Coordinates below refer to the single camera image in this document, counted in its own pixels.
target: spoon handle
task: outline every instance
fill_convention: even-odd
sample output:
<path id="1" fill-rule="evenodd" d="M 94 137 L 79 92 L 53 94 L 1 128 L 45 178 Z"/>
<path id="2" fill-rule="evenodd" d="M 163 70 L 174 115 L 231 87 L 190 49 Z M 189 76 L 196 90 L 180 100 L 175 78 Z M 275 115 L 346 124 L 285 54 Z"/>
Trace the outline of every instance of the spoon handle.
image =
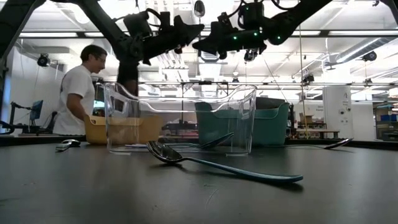
<path id="1" fill-rule="evenodd" d="M 237 169 L 234 167 L 224 166 L 221 164 L 216 164 L 214 162 L 204 161 L 195 158 L 185 158 L 186 160 L 197 162 L 200 164 L 208 165 L 217 169 L 221 169 L 226 172 L 230 172 L 247 179 L 270 182 L 270 183 L 294 183 L 303 179 L 302 175 L 271 175 L 271 174 L 260 174 L 256 172 L 250 172 L 246 170 Z"/>

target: black table surface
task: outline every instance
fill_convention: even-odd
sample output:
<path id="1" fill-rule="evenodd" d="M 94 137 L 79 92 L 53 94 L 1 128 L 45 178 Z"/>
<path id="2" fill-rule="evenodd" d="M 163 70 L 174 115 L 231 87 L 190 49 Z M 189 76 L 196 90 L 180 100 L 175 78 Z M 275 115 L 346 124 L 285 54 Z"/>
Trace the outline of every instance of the black table surface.
<path id="1" fill-rule="evenodd" d="M 397 223 L 398 152 L 342 147 L 189 156 L 255 172 L 302 174 L 270 185 L 147 152 L 54 144 L 0 148 L 0 223 Z"/>

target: clear plastic container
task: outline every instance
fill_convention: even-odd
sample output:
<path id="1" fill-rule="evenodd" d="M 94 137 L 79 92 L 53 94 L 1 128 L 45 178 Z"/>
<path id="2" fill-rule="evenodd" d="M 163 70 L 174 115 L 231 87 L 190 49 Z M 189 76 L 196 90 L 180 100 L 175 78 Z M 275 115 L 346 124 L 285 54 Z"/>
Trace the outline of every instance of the clear plastic container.
<path id="1" fill-rule="evenodd" d="M 109 83 L 104 99 L 111 152 L 146 151 L 143 146 L 131 145 L 148 141 L 168 144 L 179 152 L 251 151 L 255 86 L 238 86 L 224 98 L 138 98 L 123 86 Z M 217 147 L 200 147 L 231 133 L 233 136 Z"/>

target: computer monitor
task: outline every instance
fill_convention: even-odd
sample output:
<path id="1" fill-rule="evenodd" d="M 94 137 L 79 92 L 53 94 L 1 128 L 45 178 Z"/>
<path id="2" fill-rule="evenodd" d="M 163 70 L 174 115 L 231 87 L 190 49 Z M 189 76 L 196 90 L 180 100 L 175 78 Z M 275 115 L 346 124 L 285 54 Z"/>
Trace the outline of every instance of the computer monitor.
<path id="1" fill-rule="evenodd" d="M 42 113 L 43 101 L 39 100 L 33 103 L 32 110 L 30 111 L 30 120 L 34 121 L 40 118 L 40 114 Z"/>

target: white t-shirt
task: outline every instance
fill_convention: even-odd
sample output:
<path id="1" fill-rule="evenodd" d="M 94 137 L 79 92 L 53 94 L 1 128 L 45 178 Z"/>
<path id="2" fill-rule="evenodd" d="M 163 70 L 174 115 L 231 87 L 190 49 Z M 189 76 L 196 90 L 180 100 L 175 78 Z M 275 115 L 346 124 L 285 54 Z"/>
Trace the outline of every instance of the white t-shirt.
<path id="1" fill-rule="evenodd" d="M 82 65 L 71 69 L 62 80 L 54 134 L 85 135 L 86 133 L 84 122 L 75 117 L 67 108 L 67 98 L 71 93 L 82 97 L 80 103 L 86 114 L 93 113 L 95 89 L 91 80 L 91 72 Z"/>

